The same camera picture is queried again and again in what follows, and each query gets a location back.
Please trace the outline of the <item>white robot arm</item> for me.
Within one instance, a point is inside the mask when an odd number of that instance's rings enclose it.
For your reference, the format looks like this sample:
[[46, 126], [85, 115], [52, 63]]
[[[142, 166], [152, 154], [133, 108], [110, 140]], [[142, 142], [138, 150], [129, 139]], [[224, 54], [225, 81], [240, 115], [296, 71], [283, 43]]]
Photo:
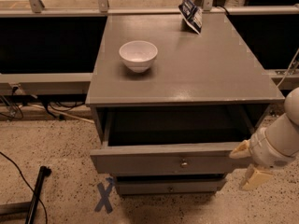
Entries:
[[284, 110], [285, 113], [271, 125], [259, 128], [230, 153], [231, 159], [252, 159], [240, 183], [242, 190], [258, 188], [272, 177], [272, 170], [287, 166], [298, 155], [299, 88], [287, 95]]

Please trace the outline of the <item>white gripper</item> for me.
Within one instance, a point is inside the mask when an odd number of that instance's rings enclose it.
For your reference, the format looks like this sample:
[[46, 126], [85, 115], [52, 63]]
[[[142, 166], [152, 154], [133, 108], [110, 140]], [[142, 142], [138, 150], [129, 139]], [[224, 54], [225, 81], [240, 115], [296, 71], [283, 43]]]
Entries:
[[265, 168], [282, 168], [295, 160], [295, 131], [271, 131], [267, 136], [267, 128], [261, 128], [249, 141], [244, 140], [235, 147], [229, 157], [242, 159], [250, 155], [258, 165], [251, 164], [245, 172], [240, 182], [240, 188], [245, 191], [257, 189], [271, 179], [273, 173]]

